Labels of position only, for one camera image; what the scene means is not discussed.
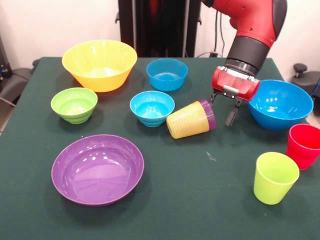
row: white wall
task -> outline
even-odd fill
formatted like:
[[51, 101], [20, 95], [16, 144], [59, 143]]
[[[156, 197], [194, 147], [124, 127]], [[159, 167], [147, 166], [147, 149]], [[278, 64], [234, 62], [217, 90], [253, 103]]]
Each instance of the white wall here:
[[[288, 0], [284, 27], [268, 55], [287, 80], [297, 62], [307, 64], [310, 70], [320, 70], [319, 9], [318, 0]], [[62, 56], [79, 42], [120, 40], [117, 12], [118, 0], [0, 0], [0, 35], [11, 66], [31, 67], [33, 60]], [[214, 9], [202, 5], [196, 55], [213, 50], [215, 15]], [[236, 35], [228, 16], [222, 17], [222, 29], [227, 56]], [[219, 39], [217, 50], [221, 52], [221, 48]]]
[[61, 57], [73, 45], [120, 40], [118, 0], [0, 0], [0, 35], [12, 68]]

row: table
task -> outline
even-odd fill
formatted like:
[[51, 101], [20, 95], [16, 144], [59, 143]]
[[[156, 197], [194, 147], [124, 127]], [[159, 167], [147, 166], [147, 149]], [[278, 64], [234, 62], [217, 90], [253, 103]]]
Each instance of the table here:
[[[0, 137], [0, 238], [3, 240], [318, 240], [320, 169], [301, 172], [278, 205], [253, 194], [257, 157], [285, 153], [288, 131], [258, 126], [243, 103], [233, 127], [224, 122], [234, 106], [218, 96], [214, 131], [174, 140], [165, 124], [143, 126], [130, 112], [137, 93], [152, 90], [139, 58], [126, 83], [99, 93], [92, 117], [72, 125], [50, 107], [59, 91], [79, 86], [61, 58], [39, 61]], [[176, 110], [209, 98], [221, 58], [182, 58], [189, 68], [183, 87], [169, 94]], [[259, 79], [282, 77], [267, 59]], [[137, 187], [121, 201], [86, 207], [63, 198], [51, 181], [56, 156], [72, 142], [95, 134], [118, 135], [140, 148], [145, 161]]]

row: blue bowl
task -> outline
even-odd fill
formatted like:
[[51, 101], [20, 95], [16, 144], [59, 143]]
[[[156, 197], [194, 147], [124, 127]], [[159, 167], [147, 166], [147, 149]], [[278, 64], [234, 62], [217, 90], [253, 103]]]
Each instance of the blue bowl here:
[[143, 91], [130, 101], [130, 109], [147, 127], [160, 126], [175, 109], [175, 101], [161, 91]]
[[249, 103], [256, 122], [265, 129], [282, 131], [301, 123], [313, 110], [310, 95], [285, 81], [263, 80]]
[[173, 58], [160, 58], [146, 66], [151, 85], [160, 91], [174, 91], [182, 87], [188, 74], [188, 67]]

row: bowl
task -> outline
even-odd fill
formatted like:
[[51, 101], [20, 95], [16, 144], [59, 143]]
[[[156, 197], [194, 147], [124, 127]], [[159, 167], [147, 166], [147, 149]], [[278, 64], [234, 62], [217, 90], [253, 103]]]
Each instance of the bowl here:
[[146, 67], [150, 84], [159, 91], [175, 91], [182, 87], [188, 74], [188, 67], [173, 58], [160, 58]]
[[137, 52], [128, 44], [93, 40], [70, 48], [62, 65], [84, 88], [102, 93], [121, 87], [137, 59]]
[[311, 113], [314, 103], [306, 91], [292, 83], [263, 80], [248, 106], [260, 126], [282, 131], [302, 122]]
[[130, 109], [147, 127], [160, 126], [175, 109], [175, 101], [161, 91], [144, 91], [130, 101]]
[[51, 178], [65, 198], [86, 206], [112, 204], [140, 181], [144, 158], [129, 140], [92, 135], [67, 146], [55, 159]]
[[52, 110], [71, 124], [82, 124], [92, 115], [97, 94], [87, 88], [72, 87], [57, 93], [51, 100]]

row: bowl rim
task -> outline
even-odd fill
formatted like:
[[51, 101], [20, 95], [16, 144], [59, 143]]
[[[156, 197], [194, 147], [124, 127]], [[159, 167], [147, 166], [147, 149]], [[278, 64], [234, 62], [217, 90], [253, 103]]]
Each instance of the bowl rim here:
[[[151, 75], [148, 71], [148, 69], [150, 68], [150, 65], [151, 64], [154, 64], [156, 62], [161, 62], [161, 61], [171, 61], [171, 62], [178, 62], [178, 63], [181, 63], [186, 71], [185, 73], [183, 74], [183, 76], [180, 76], [178, 79], [174, 79], [174, 80], [163, 80], [163, 79], [158, 79], [158, 78], [155, 78], [153, 75]], [[160, 81], [160, 82], [166, 82], [166, 83], [169, 83], [169, 82], [175, 82], [175, 81], [178, 81], [178, 80], [181, 80], [181, 79], [184, 79], [187, 75], [188, 75], [188, 72], [189, 72], [189, 68], [188, 66], [183, 62], [183, 61], [180, 61], [178, 59], [175, 59], [175, 58], [172, 58], [172, 57], [163, 57], [163, 58], [158, 58], [158, 59], [155, 59], [155, 60], [152, 60], [151, 62], [148, 63], [148, 65], [146, 66], [145, 68], [145, 71], [146, 71], [146, 74], [150, 77], [150, 78], [155, 78], [157, 81]]]
[[[68, 92], [68, 91], [71, 91], [71, 90], [74, 90], [74, 89], [81, 89], [81, 91], [85, 90], [85, 91], [91, 92], [91, 93], [94, 95], [94, 103], [93, 103], [92, 107], [91, 107], [90, 109], [88, 109], [87, 111], [85, 111], [85, 112], [77, 113], [77, 114], [62, 114], [62, 113], [58, 112], [58, 110], [53, 107], [53, 102], [54, 102], [54, 100], [55, 100], [60, 94], [62, 94], [63, 92]], [[60, 116], [72, 117], [72, 116], [77, 116], [77, 115], [81, 115], [81, 114], [90, 112], [91, 110], [93, 110], [93, 109], [96, 107], [97, 103], [98, 103], [98, 95], [97, 95], [94, 91], [92, 91], [91, 89], [85, 88], [85, 87], [70, 87], [70, 88], [66, 88], [66, 89], [64, 89], [64, 90], [62, 90], [62, 91], [59, 91], [56, 95], [54, 95], [53, 98], [51, 99], [50, 106], [51, 106], [51, 109], [52, 109], [56, 114], [58, 114], [58, 115], [60, 115]]]
[[288, 120], [288, 121], [294, 121], [294, 120], [303, 119], [303, 118], [307, 117], [307, 116], [313, 111], [313, 109], [314, 109], [314, 102], [313, 102], [311, 96], [310, 96], [304, 89], [302, 89], [301, 87], [296, 86], [296, 85], [294, 85], [294, 84], [291, 83], [291, 82], [282, 81], [282, 80], [275, 80], [275, 79], [262, 80], [261, 83], [260, 83], [260, 87], [261, 87], [261, 84], [262, 84], [263, 82], [265, 82], [265, 83], [266, 83], [266, 82], [278, 82], [278, 83], [282, 83], [282, 84], [288, 84], [288, 85], [293, 86], [294, 88], [299, 89], [299, 90], [302, 91], [306, 96], [309, 97], [308, 99], [309, 99], [310, 102], [311, 102], [311, 110], [310, 110], [307, 114], [305, 114], [305, 115], [303, 115], [303, 116], [300, 116], [300, 117], [295, 117], [295, 118], [283, 118], [283, 117], [270, 116], [270, 115], [268, 115], [268, 114], [266, 114], [266, 113], [264, 113], [264, 112], [262, 112], [262, 111], [259, 111], [258, 109], [256, 109], [256, 108], [253, 106], [252, 101], [255, 99], [255, 97], [257, 96], [258, 93], [253, 97], [253, 99], [252, 99], [252, 100], [249, 102], [249, 104], [248, 104], [251, 109], [254, 109], [254, 110], [256, 110], [257, 112], [259, 112], [259, 113], [261, 113], [262, 115], [267, 116], [267, 117], [269, 117], [269, 118], [279, 119], [279, 120]]
[[[266, 175], [262, 173], [262, 171], [259, 167], [259, 163], [265, 155], [270, 155], [270, 154], [276, 154], [276, 155], [279, 155], [279, 156], [287, 159], [290, 162], [290, 164], [292, 164], [294, 166], [295, 171], [297, 172], [297, 177], [293, 181], [290, 181], [287, 183], [276, 182], [276, 181], [273, 181], [273, 180], [269, 179], [268, 177], [266, 177]], [[287, 155], [285, 155], [281, 152], [276, 152], [276, 151], [267, 151], [267, 152], [264, 152], [261, 155], [259, 155], [259, 157], [255, 161], [255, 169], [259, 172], [260, 176], [262, 176], [265, 180], [267, 180], [268, 182], [271, 182], [273, 184], [279, 185], [279, 186], [288, 186], [288, 185], [294, 184], [300, 177], [300, 170], [299, 170], [297, 163], [294, 160], [292, 160], [290, 157], [288, 157]]]
[[[131, 50], [133, 50], [133, 53], [134, 53], [134, 56], [135, 56], [135, 59], [132, 63], [132, 65], [130, 65], [128, 68], [126, 68], [124, 71], [121, 71], [119, 72], [118, 74], [115, 74], [115, 75], [112, 75], [112, 76], [109, 76], [109, 77], [87, 77], [85, 75], [82, 75], [82, 74], [76, 74], [74, 73], [73, 71], [71, 71], [67, 66], [66, 64], [64, 63], [64, 60], [66, 59], [66, 55], [71, 52], [72, 50], [74, 50], [75, 48], [81, 46], [81, 45], [85, 45], [85, 44], [88, 44], [88, 43], [95, 43], [95, 42], [114, 42], [114, 43], [118, 43], [118, 44], [122, 44], [122, 45], [127, 45]], [[96, 39], [96, 40], [89, 40], [89, 41], [83, 41], [83, 42], [80, 42], [80, 43], [77, 43], [76, 45], [73, 45], [72, 47], [70, 47], [67, 51], [64, 52], [63, 56], [62, 56], [62, 59], [61, 59], [61, 62], [62, 62], [62, 66], [64, 67], [64, 69], [66, 69], [69, 73], [71, 73], [72, 75], [75, 75], [75, 76], [78, 76], [80, 78], [86, 78], [86, 79], [100, 79], [100, 78], [111, 78], [111, 77], [114, 77], [114, 76], [119, 76], [127, 71], [129, 71], [130, 69], [133, 68], [133, 66], [137, 63], [137, 60], [138, 60], [138, 54], [137, 54], [137, 51], [132, 47], [130, 46], [129, 44], [125, 43], [125, 42], [122, 42], [122, 41], [118, 41], [118, 40], [112, 40], [112, 39]]]
[[[132, 101], [138, 97], [139, 95], [142, 95], [142, 94], [146, 94], [146, 93], [157, 93], [157, 94], [161, 94], [161, 95], [164, 95], [164, 96], [167, 96], [169, 97], [169, 99], [173, 102], [173, 106], [172, 106], [172, 109], [169, 109], [169, 112], [166, 114], [166, 115], [163, 115], [161, 117], [145, 117], [145, 116], [141, 116], [140, 114], [136, 113], [133, 108], [132, 108]], [[175, 100], [167, 93], [163, 92], [163, 91], [156, 91], [156, 90], [148, 90], [148, 91], [142, 91], [142, 92], [139, 92], [138, 94], [134, 95], [131, 100], [130, 100], [130, 103], [129, 103], [129, 106], [130, 106], [130, 110], [131, 112], [136, 115], [137, 117], [141, 118], [141, 119], [146, 119], [146, 120], [149, 120], [149, 119], [162, 119], [162, 118], [166, 118], [167, 116], [169, 116], [174, 110], [175, 110], [175, 107], [176, 107], [176, 103], [175, 103]]]
[[[108, 136], [108, 137], [115, 137], [115, 138], [118, 138], [118, 139], [122, 139], [122, 140], [125, 140], [126, 142], [128, 142], [129, 144], [131, 144], [134, 148], [137, 149], [138, 153], [139, 153], [139, 156], [141, 157], [141, 160], [142, 160], [142, 169], [141, 169], [141, 173], [138, 175], [138, 177], [136, 178], [137, 181], [136, 183], [128, 190], [128, 191], [125, 191], [124, 194], [122, 194], [121, 196], [119, 196], [118, 198], [115, 198], [111, 201], [106, 201], [106, 202], [99, 202], [99, 203], [88, 203], [88, 202], [84, 202], [84, 201], [79, 201], [79, 200], [75, 200], [75, 199], [72, 199], [71, 197], [68, 197], [66, 196], [63, 192], [61, 192], [58, 187], [56, 186], [55, 184], [55, 181], [54, 181], [54, 177], [53, 177], [53, 170], [54, 170], [54, 167], [55, 167], [55, 164], [56, 164], [56, 161], [57, 159], [60, 157], [60, 155], [62, 155], [66, 150], [67, 148], [71, 147], [72, 145], [80, 142], [80, 141], [83, 141], [85, 139], [89, 139], [89, 138], [93, 138], [93, 137], [100, 137], [100, 136]], [[96, 134], [96, 135], [90, 135], [90, 136], [86, 136], [86, 137], [83, 137], [83, 138], [80, 138], [72, 143], [70, 143], [68, 146], [66, 146], [59, 154], [58, 156], [55, 158], [53, 164], [52, 164], [52, 167], [51, 167], [51, 181], [54, 185], [54, 188], [63, 196], [65, 197], [66, 199], [74, 202], [74, 203], [77, 203], [77, 204], [81, 204], [81, 205], [87, 205], [87, 206], [104, 206], [104, 205], [108, 205], [108, 204], [112, 204], [112, 203], [115, 203], [117, 201], [119, 201], [120, 199], [124, 198], [125, 196], [127, 196], [137, 185], [138, 183], [140, 182], [141, 178], [142, 178], [142, 175], [144, 173], [144, 170], [145, 170], [145, 160], [144, 160], [144, 156], [142, 155], [140, 149], [133, 143], [131, 142], [130, 140], [124, 138], [124, 137], [121, 137], [121, 136], [117, 136], [117, 135], [112, 135], [112, 134]]]

